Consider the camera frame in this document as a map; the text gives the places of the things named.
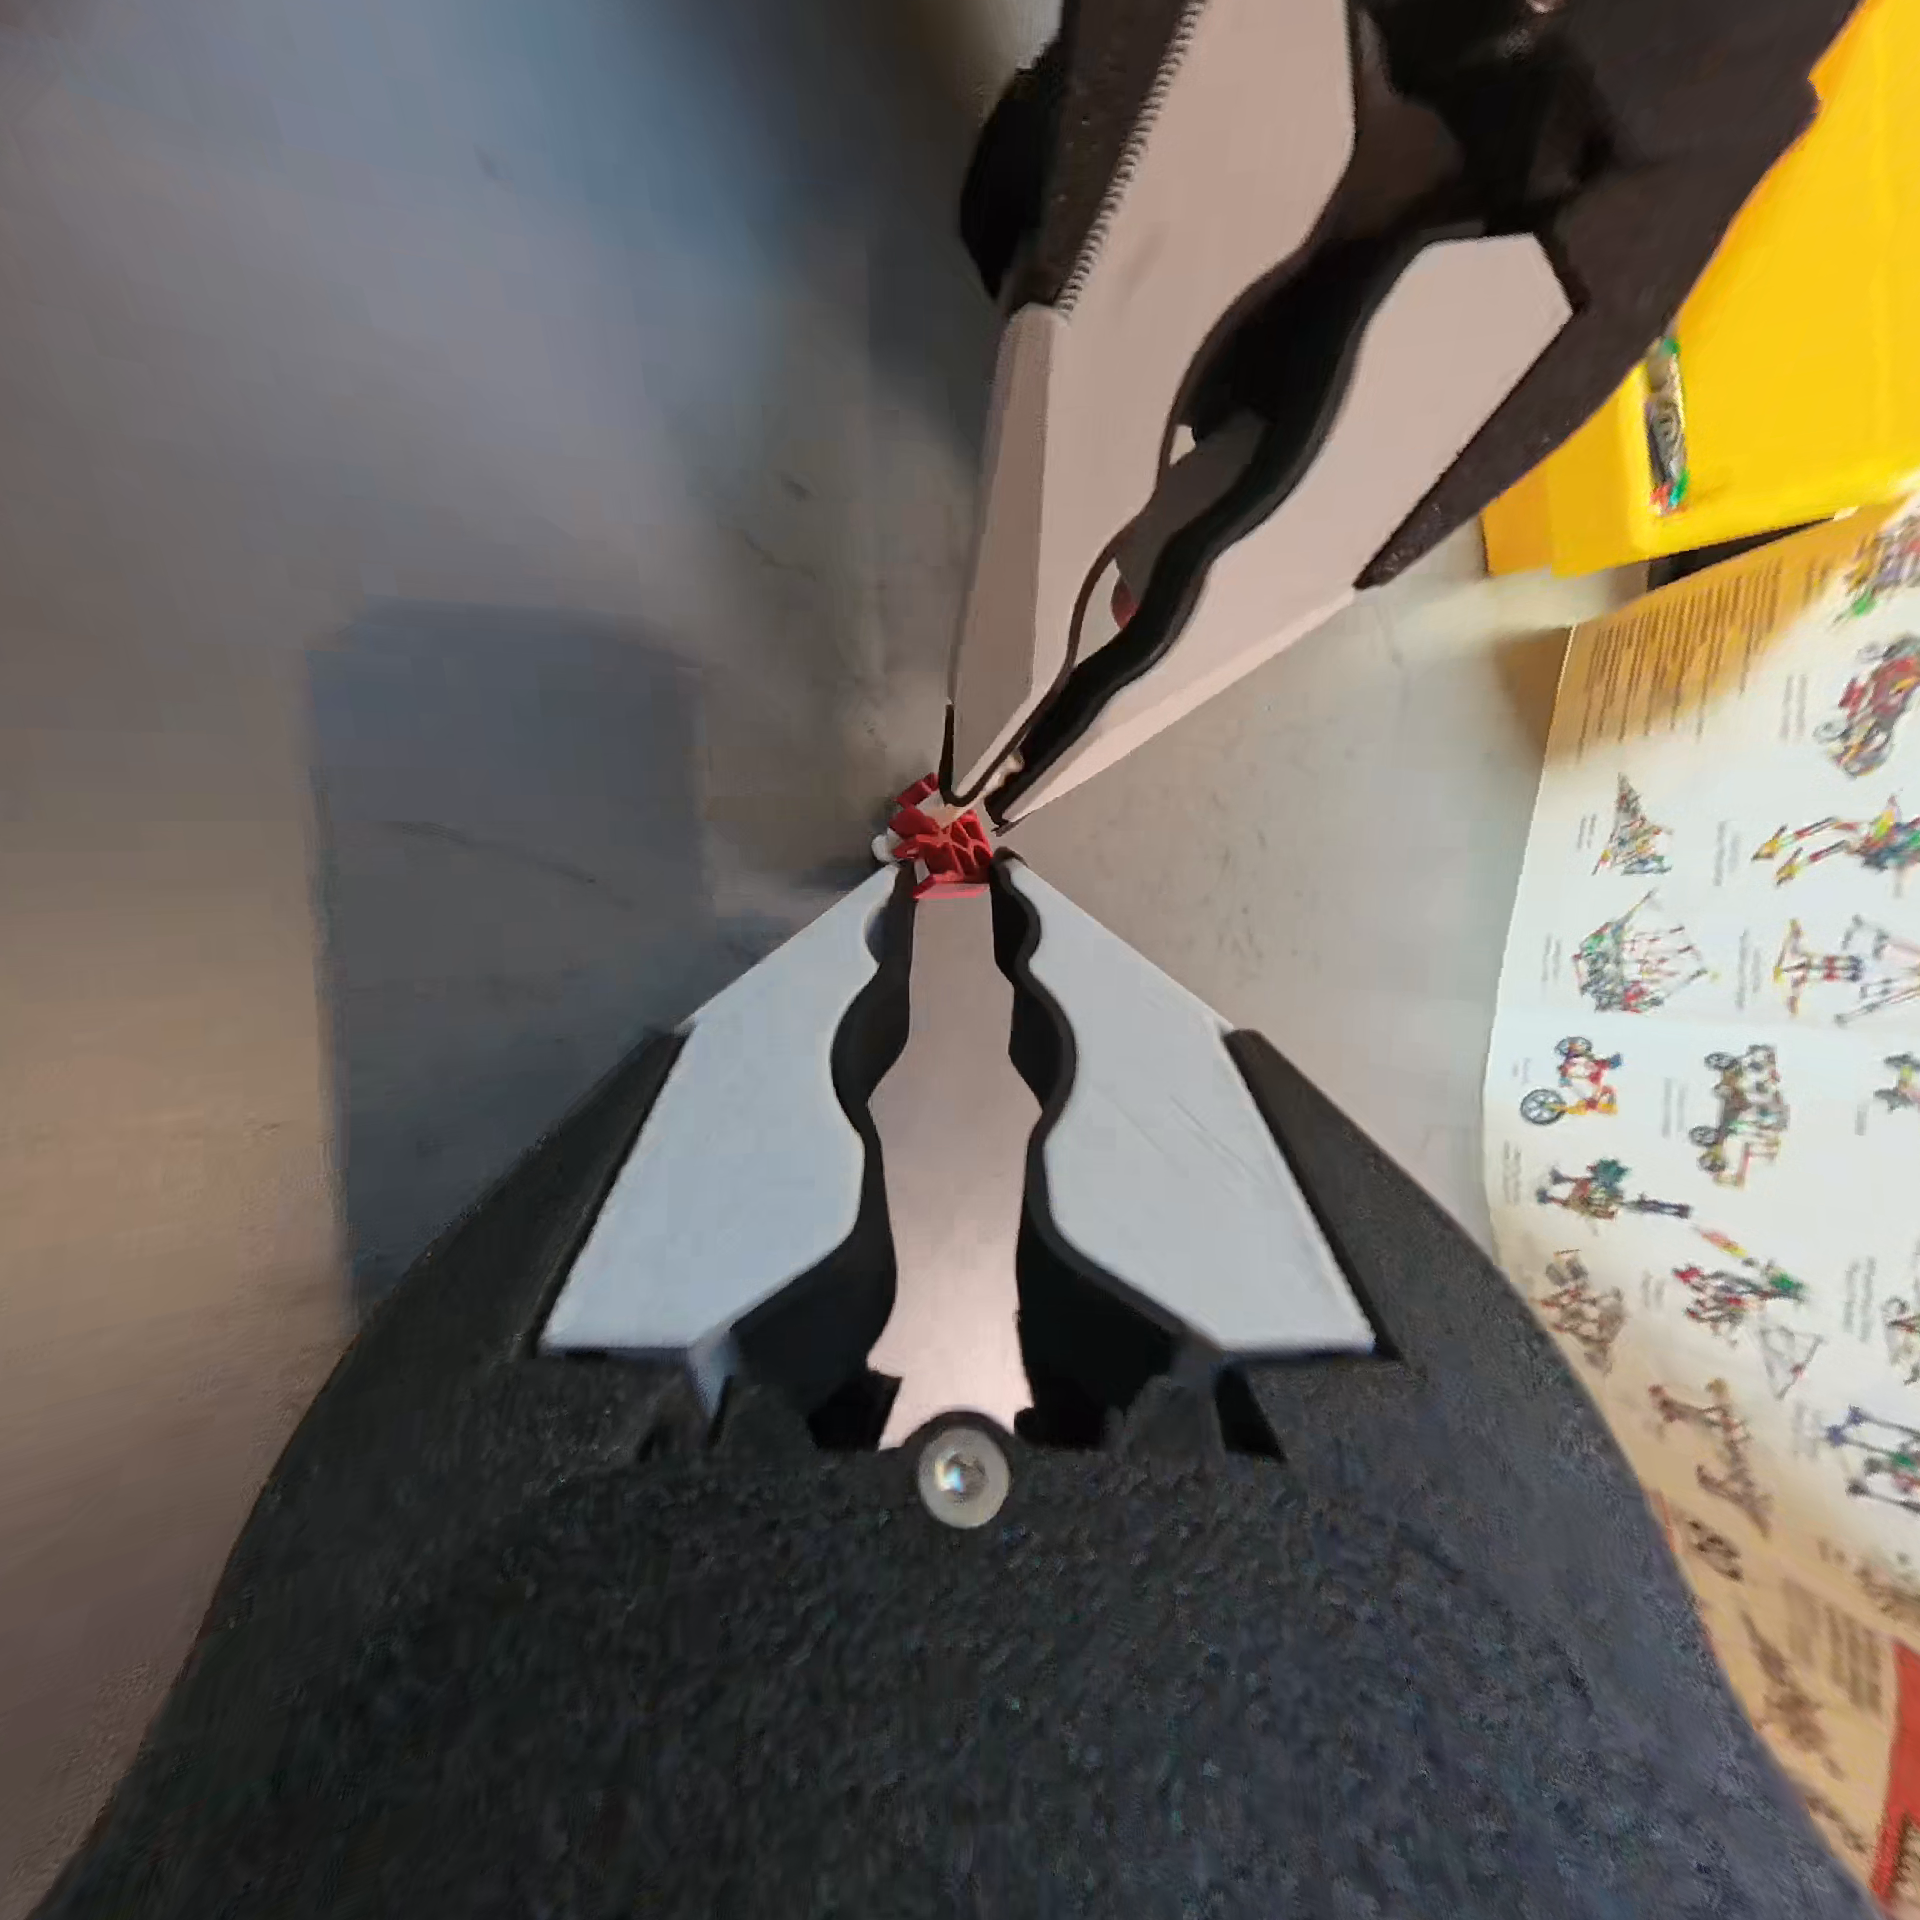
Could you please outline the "red toy connector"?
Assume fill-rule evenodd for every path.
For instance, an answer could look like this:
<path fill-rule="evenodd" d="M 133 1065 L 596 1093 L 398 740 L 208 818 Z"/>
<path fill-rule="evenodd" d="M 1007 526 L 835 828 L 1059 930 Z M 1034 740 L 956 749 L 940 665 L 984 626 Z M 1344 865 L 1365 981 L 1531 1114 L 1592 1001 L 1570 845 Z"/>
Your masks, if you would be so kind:
<path fill-rule="evenodd" d="M 957 901 L 982 896 L 991 880 L 994 841 L 974 808 L 943 796 L 938 776 L 904 787 L 885 828 L 898 837 L 898 869 L 912 880 L 912 899 Z"/>

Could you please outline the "pile of toy pieces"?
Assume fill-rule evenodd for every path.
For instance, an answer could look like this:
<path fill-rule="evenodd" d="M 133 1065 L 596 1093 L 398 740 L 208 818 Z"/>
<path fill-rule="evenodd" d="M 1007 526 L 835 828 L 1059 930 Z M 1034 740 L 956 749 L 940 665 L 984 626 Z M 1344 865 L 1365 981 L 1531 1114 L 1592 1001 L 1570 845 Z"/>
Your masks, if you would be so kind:
<path fill-rule="evenodd" d="M 1692 499 L 1684 372 L 1680 342 L 1670 330 L 1656 336 L 1638 361 L 1638 408 L 1647 457 L 1647 506 L 1655 514 L 1670 516 Z"/>

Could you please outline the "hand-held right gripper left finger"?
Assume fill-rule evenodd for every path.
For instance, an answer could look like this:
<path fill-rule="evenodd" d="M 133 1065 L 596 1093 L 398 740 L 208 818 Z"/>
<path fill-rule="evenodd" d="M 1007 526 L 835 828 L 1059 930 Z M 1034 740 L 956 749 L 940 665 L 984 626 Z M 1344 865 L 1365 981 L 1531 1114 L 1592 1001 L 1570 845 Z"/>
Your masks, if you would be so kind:
<path fill-rule="evenodd" d="M 896 1306 L 872 1094 L 910 1028 L 914 884 L 866 877 L 674 1035 L 540 1330 L 798 1411 L 853 1395 Z"/>

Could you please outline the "toy instruction sheet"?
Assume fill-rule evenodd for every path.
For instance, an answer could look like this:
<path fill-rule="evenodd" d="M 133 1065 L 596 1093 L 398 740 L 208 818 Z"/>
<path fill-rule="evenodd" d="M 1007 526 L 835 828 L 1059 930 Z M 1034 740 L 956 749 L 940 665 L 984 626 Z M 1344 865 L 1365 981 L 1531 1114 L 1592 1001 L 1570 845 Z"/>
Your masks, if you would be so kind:
<path fill-rule="evenodd" d="M 1496 1260 L 1887 1915 L 1915 1915 L 1915 644 L 1915 500 L 1574 626 L 1483 1074 Z"/>

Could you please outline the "yellow plastic bin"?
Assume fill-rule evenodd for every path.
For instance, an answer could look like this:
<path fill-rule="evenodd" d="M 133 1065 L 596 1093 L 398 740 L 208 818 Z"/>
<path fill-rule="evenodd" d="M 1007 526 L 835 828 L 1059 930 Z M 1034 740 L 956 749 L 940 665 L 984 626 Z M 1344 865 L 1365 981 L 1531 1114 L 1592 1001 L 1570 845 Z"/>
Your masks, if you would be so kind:
<path fill-rule="evenodd" d="M 1666 328 L 1684 372 L 1687 508 L 1647 506 L 1635 370 L 1479 516 L 1490 573 L 1670 560 L 1915 491 L 1918 5 L 1861 5 L 1813 85 L 1813 129 Z"/>

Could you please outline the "grey desk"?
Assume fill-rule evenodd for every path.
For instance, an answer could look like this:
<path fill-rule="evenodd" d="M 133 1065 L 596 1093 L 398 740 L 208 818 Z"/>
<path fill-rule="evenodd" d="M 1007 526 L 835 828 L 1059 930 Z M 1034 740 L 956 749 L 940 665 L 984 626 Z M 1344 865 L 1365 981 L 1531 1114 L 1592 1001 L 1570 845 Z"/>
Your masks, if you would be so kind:
<path fill-rule="evenodd" d="M 5 5 L 5 1915 L 317 1384 L 938 742 L 1055 5 Z"/>

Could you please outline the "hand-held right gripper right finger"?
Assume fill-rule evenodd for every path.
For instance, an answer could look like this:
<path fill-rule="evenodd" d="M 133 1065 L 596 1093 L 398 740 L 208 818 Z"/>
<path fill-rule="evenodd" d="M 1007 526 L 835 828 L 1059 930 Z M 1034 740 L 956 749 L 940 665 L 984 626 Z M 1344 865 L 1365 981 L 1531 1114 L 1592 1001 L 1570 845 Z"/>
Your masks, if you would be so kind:
<path fill-rule="evenodd" d="M 1106 1434 L 1156 1381 L 1374 1356 L 1374 1321 L 1235 1032 L 1015 856 L 991 869 L 1011 1060 L 1040 1114 L 1015 1241 L 1026 1434 Z"/>

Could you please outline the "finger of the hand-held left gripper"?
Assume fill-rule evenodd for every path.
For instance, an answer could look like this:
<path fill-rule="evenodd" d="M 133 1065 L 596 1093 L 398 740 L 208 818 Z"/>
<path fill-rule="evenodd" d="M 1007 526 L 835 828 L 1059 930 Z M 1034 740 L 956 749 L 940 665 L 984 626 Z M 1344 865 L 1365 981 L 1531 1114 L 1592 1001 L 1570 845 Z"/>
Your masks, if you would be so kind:
<path fill-rule="evenodd" d="M 1122 634 L 1069 674 L 996 822 L 1106 772 L 1355 597 L 1358 578 L 1570 317 L 1528 233 L 1431 241 L 1367 288 L 1312 412 L 1271 422 L 1171 536 Z"/>
<path fill-rule="evenodd" d="M 1062 5 L 1034 224 L 1000 285 L 949 793 L 1062 681 L 1082 590 L 1148 506 L 1196 354 L 1320 224 L 1355 148 L 1342 2 Z"/>

